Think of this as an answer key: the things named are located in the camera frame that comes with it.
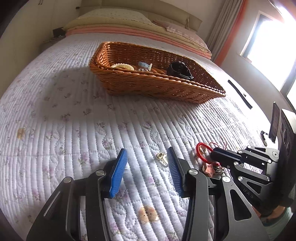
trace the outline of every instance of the screw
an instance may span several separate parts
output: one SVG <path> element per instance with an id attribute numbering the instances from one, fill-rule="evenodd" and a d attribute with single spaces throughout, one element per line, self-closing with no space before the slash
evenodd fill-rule
<path id="1" fill-rule="evenodd" d="M 229 183 L 231 181 L 230 177 L 227 176 L 222 177 L 222 180 L 226 183 Z"/>
<path id="2" fill-rule="evenodd" d="M 190 169 L 190 170 L 189 170 L 189 173 L 190 173 L 191 175 L 197 175 L 197 174 L 198 174 L 198 171 L 195 170 L 195 169 Z"/>
<path id="3" fill-rule="evenodd" d="M 70 177 L 65 177 L 64 178 L 64 183 L 69 183 L 69 182 L 71 182 L 71 178 Z"/>
<path id="4" fill-rule="evenodd" d="M 104 170 L 98 170 L 98 171 L 96 171 L 96 175 L 97 176 L 102 176 L 104 174 L 105 174 L 105 171 Z"/>

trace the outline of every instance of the window frame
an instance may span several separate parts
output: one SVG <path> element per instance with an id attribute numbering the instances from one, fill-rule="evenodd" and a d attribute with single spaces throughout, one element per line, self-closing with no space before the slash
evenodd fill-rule
<path id="1" fill-rule="evenodd" d="M 252 37 L 249 41 L 249 43 L 247 44 L 247 47 L 245 48 L 245 50 L 243 51 L 243 53 L 241 54 L 241 56 L 243 58 L 245 58 L 249 63 L 252 63 L 252 61 L 248 58 L 248 55 L 253 47 L 253 44 L 255 42 L 255 39 L 257 37 L 259 28 L 261 26 L 261 24 L 264 21 L 274 21 L 275 19 L 272 19 L 271 17 L 267 17 L 266 15 L 264 15 L 262 12 L 259 11 L 259 17 L 258 17 L 258 21 L 257 23 L 255 23 L 255 29 L 253 31 Z M 293 106 L 292 103 L 290 102 L 290 100 L 288 99 L 287 95 L 289 93 L 289 91 L 291 90 L 294 82 L 296 81 L 296 59 L 294 62 L 294 65 L 291 69 L 291 72 L 289 74 L 289 76 L 287 77 L 287 79 L 284 81 L 281 89 L 280 89 L 280 93 L 282 94 L 282 96 L 285 98 L 285 100 L 288 102 L 288 104 L 290 105 L 290 107 L 292 108 L 292 110 L 296 113 L 296 106 Z"/>
<path id="2" fill-rule="evenodd" d="M 258 21 L 256 23 L 256 26 L 255 26 L 255 30 L 252 34 L 252 37 L 246 47 L 246 49 L 244 50 L 243 54 L 242 54 L 242 57 L 245 58 L 246 60 L 248 60 L 250 63 L 252 62 L 251 60 L 248 59 L 248 55 L 250 53 L 250 51 L 252 50 L 252 47 L 253 47 L 253 44 L 255 42 L 255 39 L 257 37 L 257 34 L 258 34 L 258 31 L 259 31 L 259 28 L 261 27 L 262 23 L 264 21 L 273 21 L 273 19 L 263 15 L 262 13 L 259 13 L 259 18 L 258 18 Z"/>

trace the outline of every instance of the orange curtain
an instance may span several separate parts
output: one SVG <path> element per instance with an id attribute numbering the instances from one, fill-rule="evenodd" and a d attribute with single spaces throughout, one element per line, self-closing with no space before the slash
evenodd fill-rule
<path id="1" fill-rule="evenodd" d="M 224 61 L 224 59 L 226 58 L 226 55 L 231 47 L 231 44 L 234 41 L 234 38 L 237 35 L 237 32 L 239 31 L 240 26 L 242 25 L 242 21 L 244 19 L 246 10 L 247 10 L 247 5 L 248 5 L 248 0 L 244 0 L 243 4 L 241 6 L 241 9 L 239 11 L 239 14 L 237 16 L 237 19 L 234 22 L 234 25 L 232 27 L 232 30 L 222 48 L 222 50 L 220 51 L 217 59 L 215 60 L 215 64 L 217 64 L 218 66 L 221 66 L 222 62 Z"/>
<path id="2" fill-rule="evenodd" d="M 277 9 L 284 7 L 296 20 L 296 0 L 269 0 Z"/>

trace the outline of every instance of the headboard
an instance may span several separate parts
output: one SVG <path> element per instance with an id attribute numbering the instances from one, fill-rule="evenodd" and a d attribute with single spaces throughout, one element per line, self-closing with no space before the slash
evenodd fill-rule
<path id="1" fill-rule="evenodd" d="M 124 8 L 142 13 L 150 21 L 163 20 L 198 31 L 202 21 L 160 0 L 82 0 L 79 15 L 97 8 Z"/>

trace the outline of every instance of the curtain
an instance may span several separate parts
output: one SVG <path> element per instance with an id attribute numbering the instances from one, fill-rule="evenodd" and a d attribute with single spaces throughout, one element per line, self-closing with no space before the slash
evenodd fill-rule
<path id="1" fill-rule="evenodd" d="M 242 22 L 244 20 L 244 17 L 245 17 L 246 11 L 247 11 L 248 2 L 249 2 L 248 0 L 244 0 L 243 4 L 241 6 L 241 9 L 239 11 L 239 14 L 237 16 L 237 19 L 235 20 L 235 23 L 230 31 L 230 34 L 228 35 L 227 40 L 225 41 L 220 53 L 218 54 L 218 56 L 214 62 L 218 66 L 221 66 L 221 64 L 223 63 L 239 29 L 241 28 Z"/>
<path id="2" fill-rule="evenodd" d="M 207 46 L 212 52 L 211 60 L 213 62 L 215 62 L 222 50 L 232 27 L 234 26 L 243 2 L 244 0 L 225 0 L 222 10 L 207 41 Z"/>
<path id="3" fill-rule="evenodd" d="M 296 20 L 296 0 L 269 0 L 278 10 L 284 7 Z"/>

